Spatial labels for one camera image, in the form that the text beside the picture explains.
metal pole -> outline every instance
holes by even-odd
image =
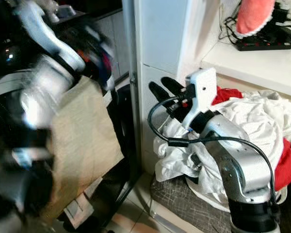
[[[137,50],[134,0],[122,0],[124,28],[129,52],[129,79],[134,121],[136,157],[130,159],[131,177],[141,172],[141,123],[139,112],[138,80],[137,80]]]

white cloth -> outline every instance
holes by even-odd
[[[250,141],[267,155],[275,173],[283,151],[283,137],[291,142],[291,103],[273,91],[244,93],[243,97],[231,98],[212,106],[211,110],[218,110],[229,120],[240,125],[249,135]],[[175,119],[165,123],[163,133],[167,133],[168,137],[198,137],[196,133],[188,133]],[[198,176],[198,184],[187,181],[192,191],[213,207],[228,211],[227,197],[218,166],[202,143],[190,145],[188,148],[175,148],[156,138],[154,151],[161,158],[155,167],[156,179],[159,182],[182,174]],[[194,153],[202,163],[201,170],[191,160]]]

white shelf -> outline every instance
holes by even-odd
[[[218,42],[201,67],[291,96],[291,50],[238,51]]]

pile of clothes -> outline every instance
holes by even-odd
[[[210,110],[219,111],[240,125],[250,141],[264,151],[275,175],[277,202],[284,202],[287,186],[291,183],[291,103],[271,90],[241,93],[218,87]],[[160,131],[167,137],[199,137],[171,118],[161,125]],[[157,181],[185,175],[188,186],[199,198],[229,212],[218,166],[202,143],[187,148],[169,147],[156,137],[154,151],[160,158],[155,166]]]

electrical cable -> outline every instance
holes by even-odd
[[[153,116],[154,112],[160,106],[162,106],[162,105],[164,105],[164,104],[166,104],[168,102],[174,101],[174,100],[181,101],[183,99],[185,99],[185,98],[184,97],[182,97],[182,98],[179,98],[179,97],[171,97],[171,98],[165,99],[164,101],[155,104],[151,108],[151,110],[150,110],[150,112],[148,114],[147,121],[148,121],[148,124],[149,124],[150,129],[156,134],[156,136],[158,136],[160,139],[166,141],[167,143],[169,142],[170,139],[172,139],[173,141],[175,141],[177,139],[179,140],[179,138],[168,138],[168,137],[165,137],[162,133],[160,133],[154,127],[154,125],[152,123],[152,116]],[[188,144],[198,143],[198,142],[206,143],[206,142],[211,142],[211,141],[236,141],[236,142],[239,142],[239,143],[243,143],[243,144],[246,144],[246,145],[250,146],[251,148],[253,148],[260,156],[262,156],[262,158],[265,160],[265,162],[267,163],[268,168],[271,171],[271,180],[270,180],[271,202],[273,204],[276,204],[275,179],[274,179],[274,174],[273,174],[272,166],[271,166],[271,164],[270,164],[267,156],[265,155],[265,153],[258,146],[256,146],[252,142],[249,142],[249,141],[244,140],[244,139],[241,139],[241,138],[236,138],[236,137],[220,137],[219,136],[219,137],[209,137],[209,138],[198,138],[198,139],[194,139],[194,140],[186,140],[186,142],[188,142]]]

